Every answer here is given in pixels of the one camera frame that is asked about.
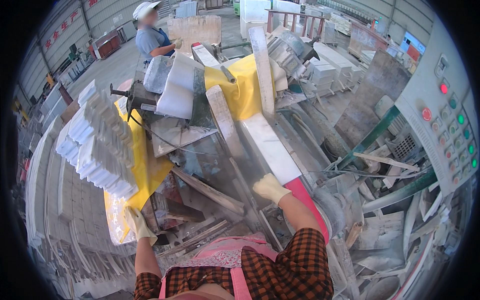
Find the green metal pipe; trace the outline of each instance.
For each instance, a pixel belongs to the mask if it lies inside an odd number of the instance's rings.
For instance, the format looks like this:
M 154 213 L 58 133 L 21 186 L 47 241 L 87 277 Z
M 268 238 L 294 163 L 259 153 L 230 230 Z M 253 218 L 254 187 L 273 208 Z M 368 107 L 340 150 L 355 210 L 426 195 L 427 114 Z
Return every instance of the green metal pipe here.
M 394 203 L 400 202 L 403 199 L 413 196 L 417 192 L 429 187 L 431 184 L 437 181 L 437 177 L 435 175 L 435 171 L 433 168 L 423 175 L 422 177 L 418 178 L 415 181 L 407 184 L 403 188 L 396 190 L 386 196 L 378 198 L 376 200 L 370 201 L 363 205 L 363 213 L 369 213 L 376 209 L 380 209 Z
M 230 48 L 235 48 L 235 47 L 243 47 L 243 46 L 251 46 L 251 45 L 252 44 L 250 42 L 243 42 L 243 43 L 239 43 L 239 44 L 222 46 L 222 47 L 220 47 L 220 49 L 225 50 L 225 49 L 230 49 Z
M 398 108 L 393 105 L 382 117 L 380 122 L 363 138 L 363 140 L 355 146 L 337 165 L 339 170 L 343 170 L 349 163 L 355 159 L 354 152 L 363 153 L 375 140 L 384 133 L 384 131 L 392 124 L 393 120 L 400 114 Z

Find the yellow tarp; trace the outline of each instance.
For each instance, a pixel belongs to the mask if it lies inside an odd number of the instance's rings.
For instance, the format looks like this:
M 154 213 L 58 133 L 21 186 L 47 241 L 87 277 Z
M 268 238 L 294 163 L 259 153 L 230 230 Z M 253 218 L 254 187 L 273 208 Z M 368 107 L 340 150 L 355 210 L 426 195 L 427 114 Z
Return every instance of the yellow tarp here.
M 257 67 L 253 54 L 242 58 L 227 68 L 237 83 L 232 84 L 221 70 L 205 67 L 205 88 L 219 85 L 227 100 L 228 108 L 235 121 L 247 119 L 262 111 Z
M 127 120 L 127 115 L 120 115 L 125 121 Z M 143 122 L 142 117 L 140 117 L 135 109 L 132 110 L 132 116 L 140 123 Z M 155 158 L 153 147 L 151 144 L 147 146 L 145 130 L 141 126 L 131 118 L 128 125 L 133 133 L 135 166 L 132 168 L 132 172 L 137 181 L 139 191 L 132 196 L 128 202 L 124 202 L 122 199 L 116 199 L 107 192 L 104 192 L 107 222 L 110 237 L 114 244 L 123 243 L 130 230 L 123 217 L 124 206 L 130 205 L 134 208 L 142 209 L 147 199 L 158 188 L 173 167 L 172 162 L 165 156 Z

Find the work glove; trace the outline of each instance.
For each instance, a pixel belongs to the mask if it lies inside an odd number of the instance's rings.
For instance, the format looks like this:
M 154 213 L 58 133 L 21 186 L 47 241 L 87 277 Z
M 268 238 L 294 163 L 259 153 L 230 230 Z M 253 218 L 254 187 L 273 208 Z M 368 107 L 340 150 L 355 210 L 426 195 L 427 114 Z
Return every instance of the work glove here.
M 260 196 L 272 200 L 277 205 L 283 196 L 292 192 L 284 188 L 272 173 L 268 173 L 257 181 L 253 185 L 253 190 Z
M 123 210 L 125 213 L 125 221 L 130 227 L 131 230 L 135 231 L 135 236 L 137 241 L 140 238 L 148 237 L 150 240 L 150 245 L 155 244 L 158 239 L 156 235 L 148 228 L 147 222 L 145 222 L 144 216 L 138 208 L 133 209 L 131 206 L 125 207 Z
M 181 38 L 177 38 L 176 40 L 173 41 L 172 44 L 175 44 L 175 49 L 180 49 L 180 48 L 181 48 L 181 44 L 182 44 L 182 39 L 181 39 Z

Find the green indicator light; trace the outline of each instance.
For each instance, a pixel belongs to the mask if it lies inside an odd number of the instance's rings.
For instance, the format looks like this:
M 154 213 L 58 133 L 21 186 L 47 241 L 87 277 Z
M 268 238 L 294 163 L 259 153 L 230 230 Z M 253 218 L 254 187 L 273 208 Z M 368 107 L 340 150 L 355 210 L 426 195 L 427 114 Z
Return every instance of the green indicator light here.
M 456 101 L 455 99 L 450 99 L 450 107 L 455 109 L 456 108 Z

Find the control panel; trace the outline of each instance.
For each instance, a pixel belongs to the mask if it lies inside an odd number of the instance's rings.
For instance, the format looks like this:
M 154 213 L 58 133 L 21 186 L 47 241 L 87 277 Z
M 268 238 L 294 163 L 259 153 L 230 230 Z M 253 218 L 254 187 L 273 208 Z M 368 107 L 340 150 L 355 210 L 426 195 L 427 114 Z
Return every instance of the control panel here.
M 478 170 L 479 127 L 472 89 L 438 17 L 419 66 L 395 105 L 421 141 L 443 195 Z

